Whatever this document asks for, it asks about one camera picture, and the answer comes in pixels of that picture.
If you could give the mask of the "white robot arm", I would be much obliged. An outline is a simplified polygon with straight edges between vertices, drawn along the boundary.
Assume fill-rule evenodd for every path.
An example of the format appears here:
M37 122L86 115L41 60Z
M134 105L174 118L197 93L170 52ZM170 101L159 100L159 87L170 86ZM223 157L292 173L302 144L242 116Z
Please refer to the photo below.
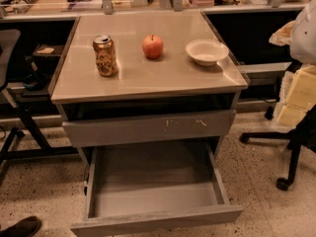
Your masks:
M272 127L288 132L316 105L316 0L311 0L294 21L272 34L269 43L287 44L290 56L302 63L295 72L284 73L273 113Z

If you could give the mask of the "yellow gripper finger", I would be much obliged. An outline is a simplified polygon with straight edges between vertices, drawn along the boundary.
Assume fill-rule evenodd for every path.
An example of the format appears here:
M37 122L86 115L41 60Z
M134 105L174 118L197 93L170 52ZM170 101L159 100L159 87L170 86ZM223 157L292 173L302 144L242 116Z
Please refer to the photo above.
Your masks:
M305 116L306 112L297 106L276 105L276 122L283 126L296 127Z
M316 105L315 65L304 65L294 73L285 103L302 111L310 111Z

